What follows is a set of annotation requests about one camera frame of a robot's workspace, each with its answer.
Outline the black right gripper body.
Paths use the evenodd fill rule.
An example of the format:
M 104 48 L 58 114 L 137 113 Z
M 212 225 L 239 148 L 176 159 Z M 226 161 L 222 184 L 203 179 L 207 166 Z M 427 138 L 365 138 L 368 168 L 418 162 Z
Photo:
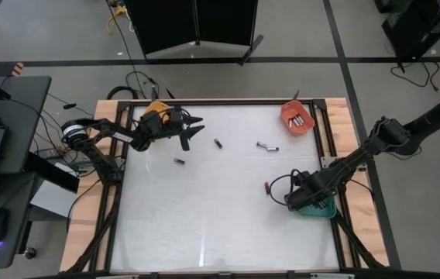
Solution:
M 298 211 L 302 208 L 313 206 L 323 209 L 327 207 L 322 197 L 323 186 L 317 180 L 319 171 L 292 170 L 290 173 L 290 190 L 284 196 L 284 201 L 290 211 Z

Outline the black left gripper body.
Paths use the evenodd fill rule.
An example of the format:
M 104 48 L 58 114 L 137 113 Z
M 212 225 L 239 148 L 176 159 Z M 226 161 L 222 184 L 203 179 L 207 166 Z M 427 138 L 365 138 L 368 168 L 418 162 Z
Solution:
M 189 115 L 183 109 L 164 109 L 149 111 L 137 122 L 132 132 L 132 147 L 140 152 L 149 149 L 155 140 L 178 136 L 183 151 L 189 151 L 186 131 Z

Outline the teal plastic bin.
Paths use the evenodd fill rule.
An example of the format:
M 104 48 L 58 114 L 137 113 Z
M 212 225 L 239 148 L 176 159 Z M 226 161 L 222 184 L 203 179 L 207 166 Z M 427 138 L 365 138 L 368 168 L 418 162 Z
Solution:
M 337 208 L 335 204 L 335 198 L 333 196 L 327 197 L 322 204 L 325 203 L 325 207 L 318 207 L 309 205 L 297 210 L 297 213 L 302 216 L 331 219 L 336 215 Z

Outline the orange plastic bin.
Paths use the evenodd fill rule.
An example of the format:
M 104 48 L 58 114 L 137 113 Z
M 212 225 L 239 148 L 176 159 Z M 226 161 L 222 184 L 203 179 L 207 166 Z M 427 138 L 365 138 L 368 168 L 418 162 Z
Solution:
M 289 119 L 293 119 L 294 117 L 297 118 L 297 115 L 301 115 L 304 120 L 304 125 L 299 123 L 299 126 L 295 126 L 293 122 L 293 126 L 290 128 L 288 122 Z M 315 121 L 311 117 L 309 111 L 305 108 L 302 102 L 298 100 L 292 100 L 282 105 L 280 119 L 292 136 L 302 136 L 315 126 Z

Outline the black folding screen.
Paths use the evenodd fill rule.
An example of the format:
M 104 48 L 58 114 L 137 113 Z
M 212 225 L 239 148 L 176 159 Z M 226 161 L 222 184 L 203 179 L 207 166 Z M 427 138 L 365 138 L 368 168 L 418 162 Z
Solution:
M 186 43 L 245 46 L 247 62 L 264 36 L 255 34 L 259 0 L 123 0 L 144 57 Z

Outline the black desk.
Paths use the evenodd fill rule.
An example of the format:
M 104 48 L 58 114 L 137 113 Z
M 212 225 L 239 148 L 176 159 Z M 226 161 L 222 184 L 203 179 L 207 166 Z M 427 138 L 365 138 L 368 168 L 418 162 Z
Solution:
M 0 120 L 7 128 L 0 149 L 0 208 L 10 210 L 8 232 L 0 242 L 0 268 L 9 267 L 24 246 L 33 189 L 42 170 L 51 167 L 29 150 L 50 83 L 48 76 L 0 77 L 0 88 L 11 95 L 0 100 Z

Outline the black equipment cart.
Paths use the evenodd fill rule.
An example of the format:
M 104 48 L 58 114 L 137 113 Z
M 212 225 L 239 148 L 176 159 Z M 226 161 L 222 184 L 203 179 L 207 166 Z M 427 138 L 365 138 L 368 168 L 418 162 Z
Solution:
M 387 14 L 382 29 L 392 46 L 397 66 L 422 62 L 440 40 L 440 0 L 373 0 Z

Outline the black aluminium table frame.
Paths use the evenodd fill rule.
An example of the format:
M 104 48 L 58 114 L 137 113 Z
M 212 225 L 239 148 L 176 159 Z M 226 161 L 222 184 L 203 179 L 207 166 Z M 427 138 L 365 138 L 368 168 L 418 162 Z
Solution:
M 118 219 L 101 242 L 98 269 L 236 275 L 352 265 L 349 243 L 332 220 L 277 204 L 292 169 L 316 171 L 322 157 L 342 157 L 357 147 L 345 99 L 326 99 L 324 111 L 319 100 L 307 100 L 316 127 L 299 137 L 281 122 L 280 99 L 190 99 L 182 105 L 203 118 L 204 129 L 187 152 L 175 139 L 145 153 L 128 151 Z M 280 150 L 269 152 L 257 142 Z

